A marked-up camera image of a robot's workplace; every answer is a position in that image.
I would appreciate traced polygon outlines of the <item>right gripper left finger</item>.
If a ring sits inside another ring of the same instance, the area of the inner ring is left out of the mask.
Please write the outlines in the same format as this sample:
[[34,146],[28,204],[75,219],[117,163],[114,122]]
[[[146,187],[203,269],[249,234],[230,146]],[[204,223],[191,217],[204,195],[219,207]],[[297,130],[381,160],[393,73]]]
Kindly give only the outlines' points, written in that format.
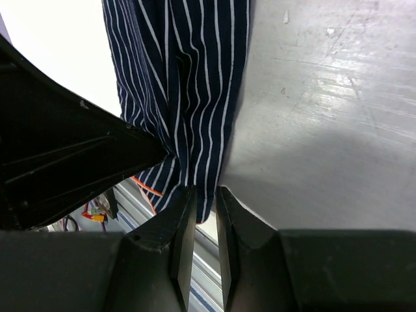
[[129,233],[1,233],[2,311],[186,311],[196,190]]

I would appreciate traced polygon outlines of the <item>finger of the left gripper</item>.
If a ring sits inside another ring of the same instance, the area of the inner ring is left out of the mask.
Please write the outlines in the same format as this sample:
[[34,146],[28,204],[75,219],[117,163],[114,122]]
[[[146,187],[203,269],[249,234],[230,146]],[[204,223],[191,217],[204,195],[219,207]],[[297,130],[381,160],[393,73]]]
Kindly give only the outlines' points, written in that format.
[[1,40],[1,228],[38,229],[166,157]]

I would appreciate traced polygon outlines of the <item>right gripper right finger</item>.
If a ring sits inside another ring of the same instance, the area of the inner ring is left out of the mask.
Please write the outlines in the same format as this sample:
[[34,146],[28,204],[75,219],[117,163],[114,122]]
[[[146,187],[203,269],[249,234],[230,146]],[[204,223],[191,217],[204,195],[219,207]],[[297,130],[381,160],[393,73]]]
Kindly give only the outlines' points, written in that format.
[[414,311],[415,233],[276,230],[216,194],[226,311]]

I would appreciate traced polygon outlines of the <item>navy striped underwear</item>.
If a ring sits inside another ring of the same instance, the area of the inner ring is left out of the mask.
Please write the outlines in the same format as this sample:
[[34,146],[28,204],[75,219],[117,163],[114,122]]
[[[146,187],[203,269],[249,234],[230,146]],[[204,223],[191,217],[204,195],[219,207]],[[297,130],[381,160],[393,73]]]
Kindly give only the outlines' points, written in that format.
[[249,1],[104,1],[122,120],[159,139],[166,158],[134,179],[155,213],[196,188],[205,222],[246,65]]

